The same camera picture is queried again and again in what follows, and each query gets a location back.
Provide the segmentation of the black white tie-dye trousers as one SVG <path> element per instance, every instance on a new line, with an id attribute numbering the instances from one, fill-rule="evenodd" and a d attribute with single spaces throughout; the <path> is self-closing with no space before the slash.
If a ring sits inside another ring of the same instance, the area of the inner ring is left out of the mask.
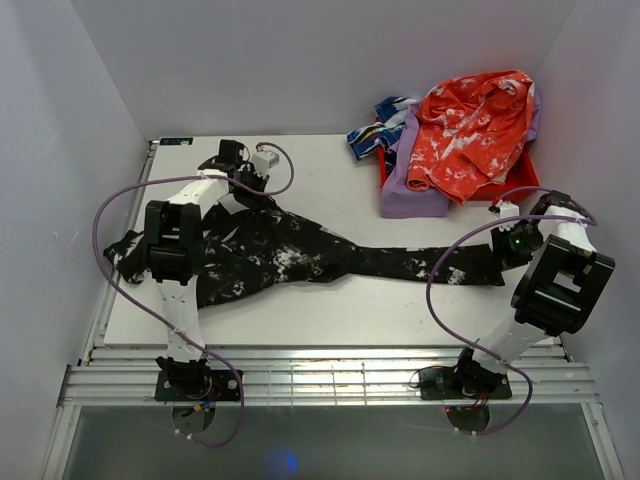
<path id="1" fill-rule="evenodd" d="M 196 286 L 200 309 L 241 300 L 281 283 L 331 283 L 346 275 L 461 286 L 505 284 L 487 244 L 458 247 L 359 246 L 270 198 L 205 220 L 204 269 Z"/>

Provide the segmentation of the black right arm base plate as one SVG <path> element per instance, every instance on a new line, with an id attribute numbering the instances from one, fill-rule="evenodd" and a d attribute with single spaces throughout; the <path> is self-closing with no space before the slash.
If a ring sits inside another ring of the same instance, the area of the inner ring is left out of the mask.
<path id="1" fill-rule="evenodd" d="M 409 387 L 419 391 L 423 401 L 443 401 L 447 420 L 454 429 L 484 432 L 491 419 L 490 400 L 509 400 L 512 390 L 506 377 L 490 391 L 486 386 L 464 383 L 455 367 L 433 366 L 417 370 Z"/>

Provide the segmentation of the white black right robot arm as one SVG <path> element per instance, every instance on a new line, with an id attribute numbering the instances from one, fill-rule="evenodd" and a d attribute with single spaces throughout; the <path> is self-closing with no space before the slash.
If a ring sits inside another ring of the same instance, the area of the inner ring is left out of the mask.
<path id="1" fill-rule="evenodd" d="M 578 332 L 615 269 L 615 261 L 588 238 L 593 218 L 569 195 L 544 193 L 530 215 L 491 229 L 492 251 L 502 269 L 527 270 L 511 298 L 513 313 L 459 356 L 451 382 L 464 397 L 505 386 L 507 365 L 532 345 Z"/>

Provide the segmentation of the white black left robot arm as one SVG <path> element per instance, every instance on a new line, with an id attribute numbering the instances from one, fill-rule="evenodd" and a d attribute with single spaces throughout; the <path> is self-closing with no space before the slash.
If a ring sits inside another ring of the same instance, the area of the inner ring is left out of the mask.
<path id="1" fill-rule="evenodd" d="M 187 399 L 206 398 L 214 385 L 196 300 L 198 276 L 204 270 L 204 217 L 238 183 L 263 192 L 278 162 L 273 151 L 260 147 L 248 153 L 241 143 L 222 140 L 218 154 L 201 164 L 194 180 L 168 199 L 146 206 L 148 265 L 170 323 L 166 354 L 157 363 L 165 384 Z"/>

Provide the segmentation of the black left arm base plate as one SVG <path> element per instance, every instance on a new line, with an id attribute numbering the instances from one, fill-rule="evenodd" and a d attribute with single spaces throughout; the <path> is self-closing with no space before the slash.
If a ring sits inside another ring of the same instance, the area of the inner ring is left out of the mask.
<path id="1" fill-rule="evenodd" d="M 177 429 L 202 433 L 212 425 L 217 405 L 239 402 L 240 392 L 238 382 L 229 370 L 161 371 L 153 399 L 171 406 L 171 419 Z"/>

